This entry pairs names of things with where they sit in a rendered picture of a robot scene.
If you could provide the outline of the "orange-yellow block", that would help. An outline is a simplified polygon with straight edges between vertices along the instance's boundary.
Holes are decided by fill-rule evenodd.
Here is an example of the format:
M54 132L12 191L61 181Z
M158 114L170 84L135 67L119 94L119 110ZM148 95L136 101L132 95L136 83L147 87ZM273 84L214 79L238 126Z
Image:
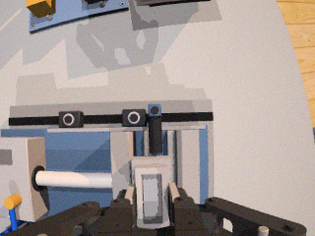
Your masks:
M56 0L27 0L27 8L39 19L56 13Z

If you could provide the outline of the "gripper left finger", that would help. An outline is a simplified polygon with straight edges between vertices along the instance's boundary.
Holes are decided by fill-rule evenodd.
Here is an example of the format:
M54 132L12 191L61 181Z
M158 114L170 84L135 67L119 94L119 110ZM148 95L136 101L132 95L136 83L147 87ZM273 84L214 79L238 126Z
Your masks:
M131 236L137 216L137 187L129 184L110 206L84 202L2 236L74 236L73 230L80 223L83 233L79 236Z

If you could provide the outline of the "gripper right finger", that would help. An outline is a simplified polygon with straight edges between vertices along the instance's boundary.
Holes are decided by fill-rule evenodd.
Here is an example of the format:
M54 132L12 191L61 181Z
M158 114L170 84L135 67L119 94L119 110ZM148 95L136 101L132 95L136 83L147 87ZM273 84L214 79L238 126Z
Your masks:
M168 216L175 236L306 236L302 224L242 206L222 198L205 199L195 204L175 182L167 186ZM223 228L223 219L232 232ZM205 227L206 226L206 227Z

